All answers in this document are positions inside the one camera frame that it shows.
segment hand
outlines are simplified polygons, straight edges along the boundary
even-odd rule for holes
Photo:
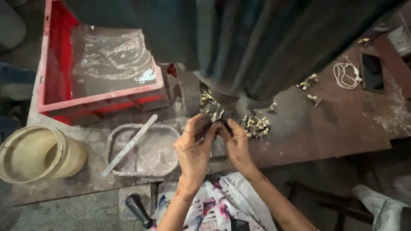
[[[210,121],[208,114],[198,114],[187,121],[184,132],[174,143],[182,175],[179,186],[196,194],[203,184],[206,176],[208,159],[210,158],[211,142],[216,137],[216,132],[222,126],[220,122],[214,123],[206,132],[202,144],[196,144],[194,135]]]
[[[244,176],[256,169],[248,152],[247,131],[240,127],[233,119],[227,120],[228,126],[233,130],[233,137],[225,126],[221,126],[218,134],[223,138],[226,146],[226,155],[236,169]]]

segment plastic bucket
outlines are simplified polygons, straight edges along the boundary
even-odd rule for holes
[[[19,184],[76,174],[87,160],[85,146],[49,126],[22,128],[0,147],[0,178]]]

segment lever handle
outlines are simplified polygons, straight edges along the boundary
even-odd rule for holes
[[[126,205],[137,216],[137,218],[143,222],[145,229],[151,228],[153,225],[153,219],[147,215],[139,195],[131,194],[128,196],[126,198]]]

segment rusty metal table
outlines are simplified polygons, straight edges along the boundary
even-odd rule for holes
[[[362,52],[375,53],[372,49],[354,46],[345,54],[356,67],[360,67]],[[354,90],[338,87],[332,68],[331,63],[318,73],[318,84],[307,91],[291,87],[275,97],[278,114],[266,115],[271,120],[272,132],[261,141],[249,141],[252,159],[258,167],[389,149],[391,139],[411,136],[411,113],[407,111],[404,98],[386,68],[383,68],[386,90],[383,95],[364,91],[360,86]],[[182,131],[187,119],[184,116],[178,80],[172,77],[168,80],[173,101],[171,106],[145,113],[138,109],[128,109],[88,126],[71,127],[37,113],[34,91],[28,125],[51,125],[82,141],[88,148],[88,162],[78,174],[70,178],[13,185],[12,194],[5,201],[14,205],[25,204],[148,182],[177,180],[181,174],[179,168],[166,178],[127,178],[113,174],[101,177],[101,172],[106,167],[104,152],[107,137],[116,127],[127,123],[144,123],[148,117],[157,113],[158,122]],[[323,100],[314,108],[307,100],[307,94],[318,95]],[[239,109],[238,116],[242,116],[241,111]],[[210,161],[208,173],[224,170],[235,170],[228,159]]]

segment smartphone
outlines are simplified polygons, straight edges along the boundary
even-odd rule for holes
[[[384,93],[384,80],[380,58],[373,55],[362,54],[361,63],[363,65],[363,89]]]

